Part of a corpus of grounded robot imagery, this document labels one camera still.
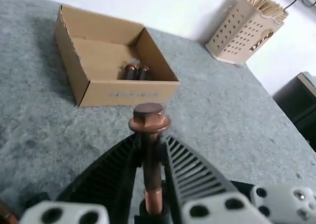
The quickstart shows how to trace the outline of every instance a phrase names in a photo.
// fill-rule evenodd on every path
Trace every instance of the perforated holder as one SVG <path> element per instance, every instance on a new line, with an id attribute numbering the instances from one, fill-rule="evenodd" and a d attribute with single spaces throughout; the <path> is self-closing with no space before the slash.
<path id="1" fill-rule="evenodd" d="M 282 25 L 262 15 L 247 0 L 238 0 L 206 48 L 217 60 L 243 64 Z"/>

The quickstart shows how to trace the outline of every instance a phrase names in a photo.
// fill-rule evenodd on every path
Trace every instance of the gray carpet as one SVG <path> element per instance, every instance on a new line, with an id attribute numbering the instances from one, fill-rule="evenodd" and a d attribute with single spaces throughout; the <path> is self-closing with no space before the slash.
<path id="1" fill-rule="evenodd" d="M 77 108 L 58 56 L 59 4 L 0 0 L 0 198 L 21 213 L 39 191 L 55 198 L 130 134 L 131 107 Z M 170 132 L 230 179 L 316 186 L 316 156 L 245 66 L 198 43 L 150 30 L 181 86 Z M 142 199 L 141 171 L 131 215 Z"/>

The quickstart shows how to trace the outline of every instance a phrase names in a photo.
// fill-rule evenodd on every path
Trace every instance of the open cardboard box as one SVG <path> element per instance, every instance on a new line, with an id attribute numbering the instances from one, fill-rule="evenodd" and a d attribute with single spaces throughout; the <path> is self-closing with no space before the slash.
<path id="1" fill-rule="evenodd" d="M 180 85 L 142 24 L 62 5 L 55 37 L 80 107 L 164 103 Z M 135 58 L 152 81 L 121 80 Z"/>

